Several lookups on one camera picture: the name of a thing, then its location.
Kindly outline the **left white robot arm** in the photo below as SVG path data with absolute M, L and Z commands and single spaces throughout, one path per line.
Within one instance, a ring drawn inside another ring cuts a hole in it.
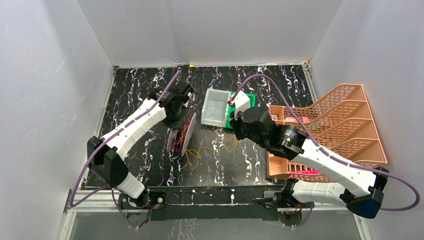
M 149 203 L 147 187 L 129 172 L 124 163 L 131 148 L 158 123 L 170 129 L 168 148 L 177 143 L 187 120 L 188 105 L 195 90 L 187 82 L 172 84 L 168 89 L 152 90 L 141 106 L 116 129 L 99 138 L 93 136 L 87 142 L 87 154 L 92 158 L 88 167 L 111 188 L 130 197 L 137 208 Z

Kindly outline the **white filament spool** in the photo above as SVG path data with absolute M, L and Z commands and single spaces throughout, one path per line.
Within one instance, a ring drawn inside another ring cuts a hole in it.
M 188 120 L 178 129 L 170 128 L 169 137 L 166 144 L 168 152 L 174 151 L 181 157 L 186 154 L 189 141 L 191 140 L 196 124 L 197 113 L 194 112 Z

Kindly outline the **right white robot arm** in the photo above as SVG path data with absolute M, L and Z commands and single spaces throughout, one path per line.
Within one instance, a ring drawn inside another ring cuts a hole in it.
M 282 192 L 266 198 L 262 205 L 277 208 L 319 202 L 345 207 L 367 219 L 374 219 L 381 209 L 387 177 L 371 168 L 361 169 L 350 160 L 316 146 L 304 131 L 276 124 L 260 107 L 232 112 L 229 124 L 238 140 L 249 139 L 276 157 L 305 165 L 331 179 L 330 183 L 288 179 Z

